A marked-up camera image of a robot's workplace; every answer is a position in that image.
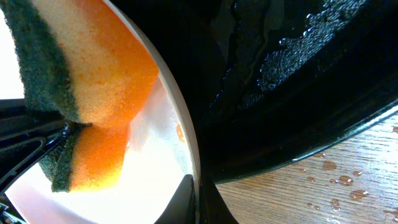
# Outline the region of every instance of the white bowl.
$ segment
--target white bowl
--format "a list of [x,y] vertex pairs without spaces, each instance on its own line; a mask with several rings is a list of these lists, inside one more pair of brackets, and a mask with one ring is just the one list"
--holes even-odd
[[[6,192],[29,223],[154,223],[185,174],[193,175],[198,195],[197,140],[177,83],[149,39],[108,0],[104,2],[153,56],[159,79],[131,121],[119,185],[99,192],[53,193],[36,164]],[[177,133],[177,126],[182,133]]]

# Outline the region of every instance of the wet black surface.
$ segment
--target wet black surface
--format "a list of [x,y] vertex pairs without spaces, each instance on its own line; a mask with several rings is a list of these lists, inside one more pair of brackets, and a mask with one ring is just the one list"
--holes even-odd
[[397,1],[113,2],[170,67],[216,181],[313,154],[397,103]]

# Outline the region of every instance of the wooden table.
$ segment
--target wooden table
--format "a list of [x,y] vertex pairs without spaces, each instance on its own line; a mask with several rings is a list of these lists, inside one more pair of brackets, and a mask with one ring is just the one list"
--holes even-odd
[[239,223],[398,223],[398,115],[316,156],[217,187]]

